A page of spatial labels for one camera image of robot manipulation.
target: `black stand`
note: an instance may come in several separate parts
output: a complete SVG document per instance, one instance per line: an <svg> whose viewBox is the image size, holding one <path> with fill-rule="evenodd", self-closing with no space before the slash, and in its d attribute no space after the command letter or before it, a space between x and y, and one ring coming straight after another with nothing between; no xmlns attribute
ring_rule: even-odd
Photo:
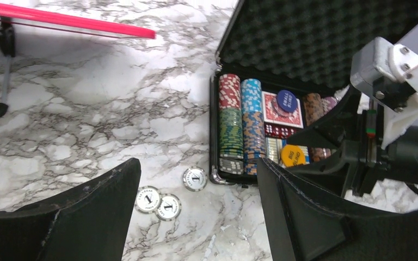
<svg viewBox="0 0 418 261"><path fill-rule="evenodd" d="M15 57L15 30L11 24L11 19L1 17L0 25L0 50L5 56L4 81L2 84L2 94L0 102L0 117L7 113L9 106L7 105L7 95L10 83L10 67L12 58Z"/></svg>
<svg viewBox="0 0 418 261"><path fill-rule="evenodd" d="M353 195L370 194L377 180L394 179L418 184L418 126L386 149L381 149L383 109L377 117L367 111L356 113L360 92L350 86L341 102L311 126L288 138L289 144L337 149L329 158L288 170L341 197L348 189ZM367 121L375 121L376 135L366 133Z"/></svg>

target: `stack of poker chips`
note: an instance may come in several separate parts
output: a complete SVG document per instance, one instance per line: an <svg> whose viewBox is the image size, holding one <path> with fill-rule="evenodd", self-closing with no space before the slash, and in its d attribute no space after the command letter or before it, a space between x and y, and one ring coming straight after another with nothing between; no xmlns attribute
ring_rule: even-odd
<svg viewBox="0 0 418 261"><path fill-rule="evenodd" d="M313 124L337 104L337 100L334 103L333 100L321 99L319 94L308 94L303 100L307 125ZM328 148L311 148L310 151L313 161L320 161L331 155L331 150Z"/></svg>
<svg viewBox="0 0 418 261"><path fill-rule="evenodd" d="M257 159L266 157L265 129L262 113L262 87L257 79L241 83L243 114L244 173L257 175Z"/></svg>
<svg viewBox="0 0 418 261"><path fill-rule="evenodd" d="M240 82L234 74L219 78L219 167L221 171L237 175L243 173Z"/></svg>

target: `blue poker chip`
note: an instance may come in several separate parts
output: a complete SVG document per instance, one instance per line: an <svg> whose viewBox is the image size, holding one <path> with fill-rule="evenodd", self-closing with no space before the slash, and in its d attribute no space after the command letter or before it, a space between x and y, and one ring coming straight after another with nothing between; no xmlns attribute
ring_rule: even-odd
<svg viewBox="0 0 418 261"><path fill-rule="evenodd" d="M276 101L278 106L288 113L293 113L297 109L297 99L290 91L281 90L276 96Z"/></svg>
<svg viewBox="0 0 418 261"><path fill-rule="evenodd" d="M257 164L244 162L244 173L246 175L257 175Z"/></svg>
<svg viewBox="0 0 418 261"><path fill-rule="evenodd" d="M241 83L241 111L262 112L262 85L257 79L246 79Z"/></svg>

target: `red poker chip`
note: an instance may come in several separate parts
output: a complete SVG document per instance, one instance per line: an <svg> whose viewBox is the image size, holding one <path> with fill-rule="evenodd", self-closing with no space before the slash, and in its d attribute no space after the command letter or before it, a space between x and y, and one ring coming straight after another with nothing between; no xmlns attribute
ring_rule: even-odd
<svg viewBox="0 0 418 261"><path fill-rule="evenodd" d="M219 79L219 108L241 109L241 84L234 74L224 74Z"/></svg>

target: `poker chip case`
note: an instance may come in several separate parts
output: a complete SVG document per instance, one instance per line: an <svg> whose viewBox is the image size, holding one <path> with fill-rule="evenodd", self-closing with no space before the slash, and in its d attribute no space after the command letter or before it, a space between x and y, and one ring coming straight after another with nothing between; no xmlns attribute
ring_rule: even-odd
<svg viewBox="0 0 418 261"><path fill-rule="evenodd" d="M221 144L221 136L238 141L244 133L221 117L250 117L255 126L259 118L257 112L247 115L243 102L224 103L222 109L221 83L240 86L241 96L247 85L257 86L256 80L260 91L288 90L299 101L310 93L333 96L349 84L357 51L378 36L396 43L417 24L418 0L239 0L215 53L219 69L210 78L211 182L257 184L256 172L246 174L246 163L241 173L221 170L226 169L221 168L226 162L221 151L230 147ZM299 106L304 112L304 104Z"/></svg>

